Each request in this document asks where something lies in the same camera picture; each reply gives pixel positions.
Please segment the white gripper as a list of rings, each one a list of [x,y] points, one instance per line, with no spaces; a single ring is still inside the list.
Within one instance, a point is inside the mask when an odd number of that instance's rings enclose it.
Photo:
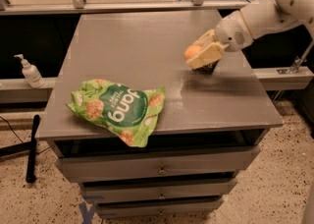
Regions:
[[[201,50],[185,62],[196,70],[219,61],[225,49],[229,52],[240,51],[252,42],[253,37],[242,13],[232,12],[218,22],[215,30],[209,29],[192,43],[193,47],[200,47]]]

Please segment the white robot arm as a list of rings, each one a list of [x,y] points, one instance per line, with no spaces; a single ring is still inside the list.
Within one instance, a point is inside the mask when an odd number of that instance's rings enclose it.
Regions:
[[[314,0],[254,0],[222,18],[185,51],[193,70],[218,62],[226,52],[237,52],[270,33],[306,27],[314,38]]]

